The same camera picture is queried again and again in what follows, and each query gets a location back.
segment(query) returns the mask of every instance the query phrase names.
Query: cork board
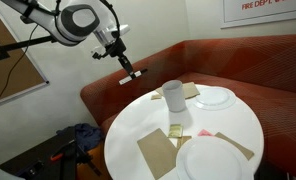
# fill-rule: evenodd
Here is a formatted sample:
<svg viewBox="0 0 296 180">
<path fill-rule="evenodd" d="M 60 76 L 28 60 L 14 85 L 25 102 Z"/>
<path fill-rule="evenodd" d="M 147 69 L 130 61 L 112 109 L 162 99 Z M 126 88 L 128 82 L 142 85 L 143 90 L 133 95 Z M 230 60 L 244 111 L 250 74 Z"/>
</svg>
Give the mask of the cork board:
<svg viewBox="0 0 296 180">
<path fill-rule="evenodd" d="M 0 19 L 0 45 L 7 45 L 15 42 L 15 39 Z M 23 52 L 22 49 L 9 51 L 8 53 L 10 57 L 0 60 L 0 93 L 6 84 L 9 71 Z M 45 78 L 40 74 L 27 56 L 24 56 L 13 70 L 8 87 L 3 93 L 0 102 L 12 99 L 13 97 L 18 97 L 19 95 L 45 84 Z"/>
</svg>

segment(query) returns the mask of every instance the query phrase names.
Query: black cable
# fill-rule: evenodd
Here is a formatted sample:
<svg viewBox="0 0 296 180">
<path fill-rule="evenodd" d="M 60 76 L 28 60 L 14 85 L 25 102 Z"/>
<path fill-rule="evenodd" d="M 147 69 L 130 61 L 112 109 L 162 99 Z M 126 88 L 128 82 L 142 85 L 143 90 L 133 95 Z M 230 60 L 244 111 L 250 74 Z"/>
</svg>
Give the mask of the black cable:
<svg viewBox="0 0 296 180">
<path fill-rule="evenodd" d="M 58 16 L 60 13 L 60 10 L 59 10 L 60 3 L 61 3 L 61 0 L 56 1 L 55 16 Z"/>
<path fill-rule="evenodd" d="M 30 45 L 30 41 L 31 41 L 32 35 L 35 32 L 35 30 L 37 29 L 37 27 L 38 27 L 38 25 L 36 25 L 35 28 L 31 31 L 30 36 L 29 36 L 29 40 L 28 40 L 28 44 L 27 44 L 27 47 L 26 47 L 24 53 L 20 56 L 20 58 L 17 60 L 17 62 L 10 69 L 10 71 L 8 73 L 8 77 L 7 77 L 7 82 L 6 82 L 3 90 L 0 92 L 0 98 L 3 95 L 3 93 L 5 92 L 5 90 L 6 90 L 7 86 L 8 86 L 9 79 L 10 79 L 10 76 L 11 76 L 12 71 L 15 69 L 15 67 L 17 66 L 17 64 L 22 60 L 22 58 L 26 55 L 26 52 L 27 52 L 27 50 L 29 48 L 29 45 Z"/>
</svg>

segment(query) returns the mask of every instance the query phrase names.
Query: napkin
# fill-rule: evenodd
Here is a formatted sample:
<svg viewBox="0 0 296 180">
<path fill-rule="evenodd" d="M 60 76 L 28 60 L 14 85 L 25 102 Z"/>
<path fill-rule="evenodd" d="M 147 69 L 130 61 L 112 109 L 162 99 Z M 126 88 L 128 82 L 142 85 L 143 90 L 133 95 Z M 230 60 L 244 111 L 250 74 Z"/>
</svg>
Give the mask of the napkin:
<svg viewBox="0 0 296 180">
<path fill-rule="evenodd" d="M 185 95 L 185 98 L 191 98 L 191 97 L 194 97 L 196 95 L 199 95 L 199 91 L 198 89 L 196 88 L 196 85 L 194 82 L 189 82 L 189 83 L 185 83 L 183 84 L 183 90 L 184 90 L 184 95 Z M 163 91 L 162 91 L 162 88 L 157 88 L 156 91 L 163 96 Z"/>
<path fill-rule="evenodd" d="M 151 100 L 154 100 L 154 99 L 161 99 L 162 95 L 160 94 L 154 94 L 151 96 Z"/>
<path fill-rule="evenodd" d="M 184 145 L 184 143 L 186 141 L 188 141 L 189 139 L 191 139 L 191 136 L 181 136 L 180 138 L 178 138 L 178 140 L 177 140 L 177 149 L 180 149 L 180 147 L 182 145 Z"/>
<path fill-rule="evenodd" d="M 218 138 L 224 139 L 224 140 L 230 142 L 232 145 L 236 146 L 236 148 L 238 148 L 248 160 L 251 159 L 254 156 L 254 152 L 252 152 L 251 150 L 249 150 L 249 149 L 245 148 L 244 146 L 238 144 L 237 142 L 231 140 L 230 138 L 223 135 L 222 133 L 218 132 L 215 136 L 218 137 Z"/>
<path fill-rule="evenodd" d="M 155 179 L 176 167 L 178 150 L 161 129 L 158 128 L 137 143 Z"/>
</svg>

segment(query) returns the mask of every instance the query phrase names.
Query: robotic arm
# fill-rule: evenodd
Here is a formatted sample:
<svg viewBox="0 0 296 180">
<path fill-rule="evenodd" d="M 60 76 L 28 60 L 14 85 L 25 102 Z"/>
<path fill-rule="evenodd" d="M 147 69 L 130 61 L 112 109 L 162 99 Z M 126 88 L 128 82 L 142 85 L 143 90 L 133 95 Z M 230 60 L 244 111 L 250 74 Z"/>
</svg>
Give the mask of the robotic arm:
<svg viewBox="0 0 296 180">
<path fill-rule="evenodd" d="M 104 55 L 95 53 L 93 58 L 100 59 L 107 55 L 118 57 L 122 67 L 129 77 L 120 81 L 126 83 L 141 75 L 145 70 L 133 72 L 127 57 L 123 54 L 126 47 L 120 36 L 129 31 L 128 25 L 119 25 L 118 18 L 106 0 L 69 0 L 67 6 L 59 10 L 60 0 L 57 0 L 55 11 L 48 10 L 37 0 L 1 0 L 22 14 L 24 22 L 35 22 L 46 29 L 51 36 L 65 46 L 75 46 L 94 34 L 103 47 Z M 116 19 L 116 25 L 111 20 L 111 14 Z"/>
</svg>

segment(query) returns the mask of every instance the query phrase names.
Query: white plate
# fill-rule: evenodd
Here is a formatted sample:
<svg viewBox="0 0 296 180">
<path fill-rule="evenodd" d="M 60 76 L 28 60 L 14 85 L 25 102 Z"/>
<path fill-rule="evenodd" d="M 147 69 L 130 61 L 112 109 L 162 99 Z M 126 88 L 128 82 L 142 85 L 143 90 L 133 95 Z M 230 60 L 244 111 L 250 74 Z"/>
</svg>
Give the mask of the white plate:
<svg viewBox="0 0 296 180">
<path fill-rule="evenodd" d="M 200 92 L 200 95 L 194 98 L 194 104 L 201 109 L 225 109 L 236 102 L 235 93 L 227 88 L 207 87 L 198 90 Z"/>
<path fill-rule="evenodd" d="M 178 151 L 176 170 L 181 180 L 253 180 L 246 157 L 229 142 L 211 136 L 187 141 Z"/>
</svg>

